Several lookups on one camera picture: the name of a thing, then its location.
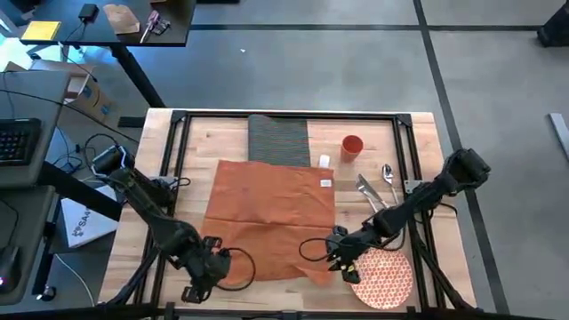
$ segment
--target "orange towel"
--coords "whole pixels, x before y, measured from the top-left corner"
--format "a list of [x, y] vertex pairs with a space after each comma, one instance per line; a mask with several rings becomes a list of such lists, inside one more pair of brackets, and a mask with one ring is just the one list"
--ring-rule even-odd
[[[257, 281], [308, 276], [316, 284], [327, 284], [332, 273], [325, 260], [304, 260], [299, 244], [328, 236], [334, 214], [332, 170], [220, 161], [201, 234], [219, 236], [223, 247], [249, 252]], [[325, 242], [303, 245], [302, 253], [322, 257]], [[232, 257], [222, 283], [242, 284], [251, 278], [251, 262], [240, 252], [232, 252]]]

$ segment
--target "floor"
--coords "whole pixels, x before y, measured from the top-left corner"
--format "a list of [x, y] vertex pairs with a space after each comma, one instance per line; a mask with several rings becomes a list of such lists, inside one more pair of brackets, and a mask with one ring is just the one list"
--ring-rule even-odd
[[[479, 306], [561, 319], [569, 297], [569, 180], [553, 178], [569, 165], [545, 115], [569, 119], [569, 48], [544, 49], [531, 30], [564, 2], [241, 0], [198, 6], [194, 23], [202, 30], [185, 48], [132, 52], [173, 108], [433, 112], [446, 154], [474, 148], [493, 168], [476, 194], [480, 210], [458, 201]], [[417, 27], [424, 22], [417, 13], [430, 31]], [[144, 115], [147, 103], [106, 49], [88, 48], [83, 58], [99, 66], [96, 76], [122, 115]], [[480, 220], [499, 282], [479, 249], [473, 221]], [[111, 242], [62, 255], [95, 293]], [[59, 262], [53, 267], [53, 302], [29, 297], [0, 312], [88, 305], [80, 284]]]

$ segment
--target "cardboard box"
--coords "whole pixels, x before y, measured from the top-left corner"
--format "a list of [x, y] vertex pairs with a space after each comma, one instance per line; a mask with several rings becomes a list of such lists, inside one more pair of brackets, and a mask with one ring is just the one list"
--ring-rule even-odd
[[[104, 122], [111, 110], [112, 102], [89, 75], [94, 70], [94, 66], [85, 64], [80, 66], [66, 62], [34, 60], [30, 70], [69, 72], [71, 79], [64, 101], [88, 116]], [[13, 62], [8, 62], [5, 70], [25, 71], [26, 69]]]

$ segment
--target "black floor stripe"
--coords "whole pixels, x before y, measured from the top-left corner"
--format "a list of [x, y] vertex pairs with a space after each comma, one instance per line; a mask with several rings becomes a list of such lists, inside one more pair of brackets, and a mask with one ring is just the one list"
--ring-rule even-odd
[[[421, 0], [413, 0], [413, 4], [417, 13], [419, 25], [421, 26], [421, 35], [423, 43], [425, 44], [427, 59], [429, 61], [430, 71], [435, 82], [435, 87], [437, 89], [438, 100], [443, 111], [446, 128], [448, 130], [453, 149], [456, 150], [458, 148], [462, 148], [461, 138], [456, 122], [454, 121], [453, 110], [451, 109], [451, 105], [446, 94], [445, 83], [443, 82], [443, 76], [441, 75], [441, 71], [438, 66], [437, 56], [435, 55], [435, 49], [430, 37], [429, 27], [427, 26], [427, 19], [425, 18]], [[470, 217], [477, 235], [478, 246], [480, 247], [480, 253], [482, 254], [482, 261], [485, 266], [486, 275], [488, 276], [488, 282], [493, 296], [494, 306], [496, 307], [496, 312], [509, 314], [508, 301], [506, 300], [506, 294], [504, 293], [504, 289], [501, 284], [500, 274], [498, 273], [498, 268], [492, 252], [492, 246], [490, 245], [490, 239], [486, 232], [484, 219], [480, 212], [480, 205], [478, 204], [476, 193], [473, 190], [470, 190], [466, 192], [466, 198], [469, 205]]]
[[194, 24], [191, 26], [191, 30], [419, 31], [419, 26], [383, 24]]
[[[459, 26], [436, 25], [428, 26], [431, 31], [536, 31], [540, 26]], [[418, 25], [389, 25], [389, 24], [194, 24], [194, 31], [199, 30], [267, 30], [267, 31], [419, 31]]]

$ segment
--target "mouse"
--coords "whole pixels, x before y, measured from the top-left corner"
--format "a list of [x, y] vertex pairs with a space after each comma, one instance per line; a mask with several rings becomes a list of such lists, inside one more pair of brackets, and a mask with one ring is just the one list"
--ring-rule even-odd
[[14, 290], [20, 281], [20, 248], [8, 245], [0, 249], [0, 294]]

